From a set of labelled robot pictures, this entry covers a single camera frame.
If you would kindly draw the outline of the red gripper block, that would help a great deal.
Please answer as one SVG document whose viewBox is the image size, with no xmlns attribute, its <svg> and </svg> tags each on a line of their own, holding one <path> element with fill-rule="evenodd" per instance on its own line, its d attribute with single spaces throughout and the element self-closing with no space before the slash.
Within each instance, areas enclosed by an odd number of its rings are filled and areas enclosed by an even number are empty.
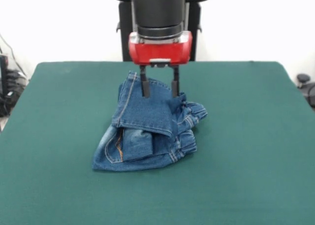
<svg viewBox="0 0 315 225">
<path fill-rule="evenodd" d="M 166 40 L 147 40 L 139 36 L 137 32 L 129 35 L 128 49 L 131 60 L 140 65 L 140 80 L 142 96 L 150 97 L 150 82 L 146 77 L 146 65 L 181 65 L 190 59 L 192 46 L 192 34 L 190 31 L 176 38 Z M 173 80 L 171 83 L 172 95 L 179 95 L 179 66 L 173 66 Z"/>
</svg>

